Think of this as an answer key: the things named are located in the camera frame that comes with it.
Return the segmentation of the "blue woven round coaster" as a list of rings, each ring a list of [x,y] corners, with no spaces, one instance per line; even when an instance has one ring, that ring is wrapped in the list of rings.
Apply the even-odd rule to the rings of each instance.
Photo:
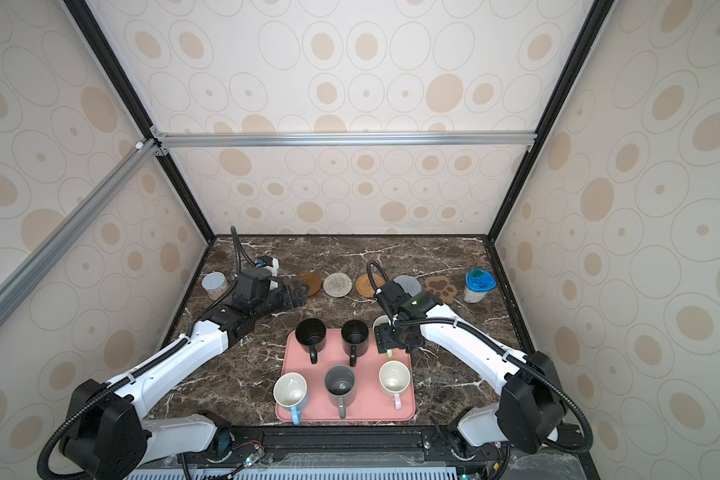
[[[403,291],[410,296],[416,296],[423,290],[419,280],[410,275],[396,276],[393,281],[396,282]]]

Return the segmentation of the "black mug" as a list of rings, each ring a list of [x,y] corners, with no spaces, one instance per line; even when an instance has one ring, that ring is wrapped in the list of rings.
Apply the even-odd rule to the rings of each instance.
[[[369,347],[369,327],[361,320],[349,320],[342,325],[343,350],[349,357],[349,366],[355,367]]]
[[[301,321],[295,330],[295,338],[302,349],[309,354],[312,364],[318,363],[318,356],[326,345],[327,328],[318,318]]]

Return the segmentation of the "dark brown round coaster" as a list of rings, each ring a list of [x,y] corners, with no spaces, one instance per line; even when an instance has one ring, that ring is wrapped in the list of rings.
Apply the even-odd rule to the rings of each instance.
[[[308,297],[316,295],[321,290],[323,283],[321,276],[312,271],[302,272],[295,279],[305,284]]]

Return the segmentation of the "cork paw print coaster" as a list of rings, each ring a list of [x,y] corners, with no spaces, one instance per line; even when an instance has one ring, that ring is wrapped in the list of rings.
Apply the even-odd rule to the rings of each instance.
[[[457,287],[444,275],[427,277],[424,280],[424,289],[440,298],[446,304],[451,304],[458,293]]]

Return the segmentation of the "rattan woven round coaster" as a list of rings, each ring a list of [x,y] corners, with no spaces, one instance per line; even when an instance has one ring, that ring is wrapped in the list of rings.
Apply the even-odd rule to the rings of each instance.
[[[386,280],[377,274],[373,274],[372,278],[377,287],[381,287],[386,283]],[[372,298],[375,294],[376,289],[371,284],[367,274],[361,275],[355,282],[355,289],[359,295],[365,298]]]

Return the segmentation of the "multicolour woven round coaster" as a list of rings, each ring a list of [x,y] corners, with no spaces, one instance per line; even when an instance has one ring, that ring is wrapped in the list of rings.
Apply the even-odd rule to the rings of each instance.
[[[322,288],[327,295],[333,298],[341,298],[352,291],[353,281],[347,274],[336,272],[329,274],[324,279]]]

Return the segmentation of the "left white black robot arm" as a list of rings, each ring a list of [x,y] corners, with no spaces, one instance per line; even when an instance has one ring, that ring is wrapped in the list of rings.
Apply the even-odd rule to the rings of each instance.
[[[53,452],[79,466],[76,479],[124,479],[144,463],[208,449],[224,426],[220,417],[149,421],[147,414],[174,386],[251,333],[259,319],[301,307],[307,296],[307,285],[298,280],[265,278],[251,288],[236,280],[186,333],[148,360],[104,383],[80,384],[66,419],[40,450],[38,476],[59,478],[50,466]]]

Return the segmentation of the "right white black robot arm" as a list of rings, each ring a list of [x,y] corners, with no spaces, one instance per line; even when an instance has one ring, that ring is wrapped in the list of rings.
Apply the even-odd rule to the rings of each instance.
[[[499,401],[472,408],[451,424],[446,435],[459,453],[507,442],[529,454],[544,445],[569,454],[588,452],[592,427],[583,410],[560,387],[553,362],[527,355],[480,331],[448,305],[422,298],[393,306],[377,300],[389,323],[378,328],[381,351],[411,351],[424,342],[440,345],[474,370],[499,395]]]

